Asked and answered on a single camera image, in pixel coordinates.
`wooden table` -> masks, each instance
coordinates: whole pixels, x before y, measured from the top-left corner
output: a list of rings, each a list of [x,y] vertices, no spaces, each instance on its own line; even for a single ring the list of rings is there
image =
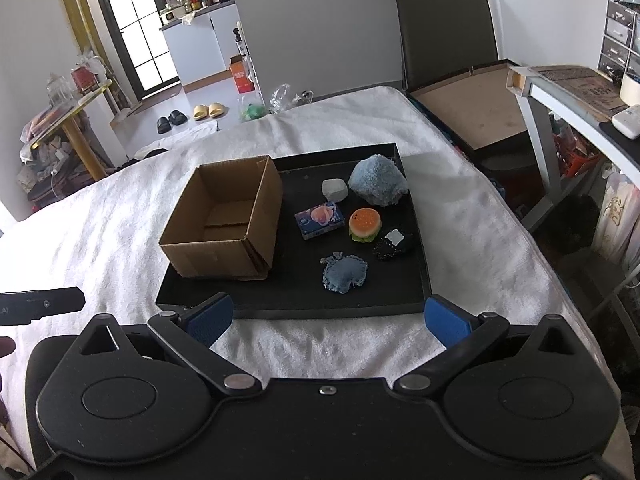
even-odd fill
[[[104,166],[95,155],[94,150],[91,149],[89,143],[86,138],[80,131],[78,127],[78,119],[76,115],[78,115],[85,106],[87,106],[91,101],[97,98],[99,95],[106,92],[107,88],[111,85],[111,80],[108,80],[106,83],[100,86],[97,90],[85,95],[82,97],[78,104],[76,104],[71,110],[69,110],[66,114],[60,117],[56,122],[54,122],[49,128],[47,128],[44,132],[42,132],[39,136],[34,137],[23,147],[24,150],[34,150],[43,142],[45,142],[49,137],[51,137],[59,128],[66,133],[66,137],[71,144],[71,147],[80,157],[82,163],[87,168],[87,171],[92,176],[95,181],[98,181],[107,176],[106,171],[104,170]]]

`slipper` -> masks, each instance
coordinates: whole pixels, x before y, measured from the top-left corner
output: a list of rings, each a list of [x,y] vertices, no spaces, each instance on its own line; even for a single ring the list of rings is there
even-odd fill
[[[158,133],[160,135],[167,133],[171,129],[171,123],[166,117],[160,117],[158,119]]]
[[[220,103],[211,103],[209,105],[209,117],[220,117],[223,113],[225,113],[224,105],[221,105]]]
[[[209,117],[209,109],[205,105],[197,105],[193,109],[193,118],[196,121],[201,121]]]
[[[187,116],[178,110],[174,110],[169,114],[169,122],[173,126],[179,126],[180,124],[184,124],[187,122]]]

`black tray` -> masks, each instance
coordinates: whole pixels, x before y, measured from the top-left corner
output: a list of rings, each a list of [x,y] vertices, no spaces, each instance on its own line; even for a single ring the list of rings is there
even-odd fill
[[[421,312],[431,293],[427,263],[420,240],[411,194],[397,205],[376,208],[382,217],[382,233],[393,227],[418,235],[407,254],[380,262],[372,253],[375,242],[354,242],[348,228],[303,240],[295,213],[324,202],[321,186],[328,178],[348,181],[355,165],[379,153],[391,158],[404,173],[395,144],[359,146],[328,152],[305,153],[274,160],[284,188],[273,268],[266,280],[240,282],[212,278],[182,278],[169,264],[156,303],[165,310],[193,307],[217,292],[231,295],[234,317],[253,319],[313,319],[389,316]],[[369,205],[355,193],[338,204],[348,220],[358,208]],[[333,252],[356,254],[369,264],[363,286],[338,294],[322,286],[324,264]]]

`blue gripper pad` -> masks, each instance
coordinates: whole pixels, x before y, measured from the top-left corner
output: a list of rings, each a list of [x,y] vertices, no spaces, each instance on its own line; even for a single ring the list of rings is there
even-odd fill
[[[424,323],[446,348],[462,341],[480,325],[476,316],[441,296],[431,296],[424,303]]]
[[[234,302],[228,294],[215,295],[213,301],[194,307],[186,317],[183,330],[196,341],[209,348],[231,326],[234,318]]]

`basket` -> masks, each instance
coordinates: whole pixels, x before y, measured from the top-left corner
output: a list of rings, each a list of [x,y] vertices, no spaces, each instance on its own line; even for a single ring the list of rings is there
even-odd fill
[[[593,168],[602,158],[600,152],[591,156],[581,156],[567,146],[562,138],[554,134],[556,150],[558,150],[558,166],[562,176],[576,176]]]

